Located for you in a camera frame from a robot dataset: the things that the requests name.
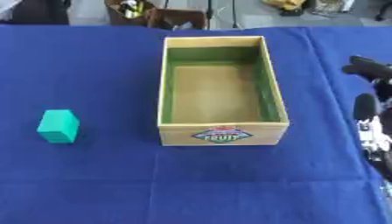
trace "wooden box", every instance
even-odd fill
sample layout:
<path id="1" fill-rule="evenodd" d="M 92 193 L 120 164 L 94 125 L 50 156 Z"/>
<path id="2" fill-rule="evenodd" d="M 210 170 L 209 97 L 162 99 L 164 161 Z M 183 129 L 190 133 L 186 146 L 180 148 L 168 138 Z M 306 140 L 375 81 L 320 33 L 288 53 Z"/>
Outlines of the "wooden box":
<path id="1" fill-rule="evenodd" d="M 289 126 L 263 37 L 166 38 L 163 145 L 277 144 Z"/>

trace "teal block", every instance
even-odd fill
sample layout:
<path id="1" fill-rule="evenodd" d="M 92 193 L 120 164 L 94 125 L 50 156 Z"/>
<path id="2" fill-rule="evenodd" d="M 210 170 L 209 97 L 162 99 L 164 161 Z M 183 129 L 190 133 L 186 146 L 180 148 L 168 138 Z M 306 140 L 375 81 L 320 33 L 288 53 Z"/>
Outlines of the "teal block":
<path id="1" fill-rule="evenodd" d="M 37 132 L 51 144 L 73 143 L 78 134 L 79 120 L 69 109 L 45 111 Z"/>

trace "fruit logo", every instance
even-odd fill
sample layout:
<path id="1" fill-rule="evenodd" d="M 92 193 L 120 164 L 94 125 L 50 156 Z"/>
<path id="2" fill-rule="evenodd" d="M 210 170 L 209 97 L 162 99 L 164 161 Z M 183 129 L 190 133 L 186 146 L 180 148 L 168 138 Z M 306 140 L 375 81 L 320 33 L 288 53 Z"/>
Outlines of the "fruit logo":
<path id="1" fill-rule="evenodd" d="M 217 126 L 199 134 L 195 134 L 193 137 L 215 144 L 226 144 L 243 138 L 252 137 L 252 135 L 235 126 Z"/>

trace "blue tablecloth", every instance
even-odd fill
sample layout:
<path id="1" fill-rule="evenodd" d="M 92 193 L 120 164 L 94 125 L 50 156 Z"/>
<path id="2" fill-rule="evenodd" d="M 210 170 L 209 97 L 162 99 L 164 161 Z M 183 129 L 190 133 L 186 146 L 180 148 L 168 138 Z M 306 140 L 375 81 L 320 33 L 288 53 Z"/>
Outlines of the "blue tablecloth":
<path id="1" fill-rule="evenodd" d="M 165 36 L 263 35 L 290 117 L 277 146 L 162 147 Z M 0 28 L 0 223 L 379 224 L 380 177 L 361 157 L 341 66 L 392 61 L 390 28 L 168 32 Z M 36 128 L 45 109 L 81 122 L 71 145 Z"/>

